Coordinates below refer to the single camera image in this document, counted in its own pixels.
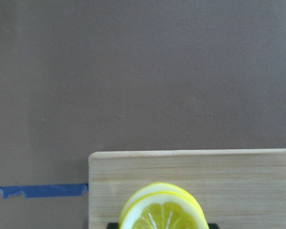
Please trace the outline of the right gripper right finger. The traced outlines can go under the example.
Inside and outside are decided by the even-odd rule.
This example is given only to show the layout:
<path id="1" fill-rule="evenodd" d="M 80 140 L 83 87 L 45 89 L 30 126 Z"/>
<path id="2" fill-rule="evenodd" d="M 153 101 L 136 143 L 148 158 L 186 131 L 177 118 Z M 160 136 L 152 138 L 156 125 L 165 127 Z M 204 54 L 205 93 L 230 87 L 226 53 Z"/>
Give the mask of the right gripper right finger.
<path id="1" fill-rule="evenodd" d="M 216 223 L 208 223 L 209 229 L 217 229 L 217 224 Z"/>

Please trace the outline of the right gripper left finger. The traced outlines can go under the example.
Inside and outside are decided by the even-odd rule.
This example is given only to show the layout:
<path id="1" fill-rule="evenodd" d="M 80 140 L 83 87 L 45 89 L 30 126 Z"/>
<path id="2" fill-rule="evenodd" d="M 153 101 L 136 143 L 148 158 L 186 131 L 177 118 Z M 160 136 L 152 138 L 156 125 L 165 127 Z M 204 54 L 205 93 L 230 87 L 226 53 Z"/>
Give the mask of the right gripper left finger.
<path id="1" fill-rule="evenodd" d="M 107 224 L 107 229 L 119 229 L 119 224 L 117 222 L 110 222 Z"/>

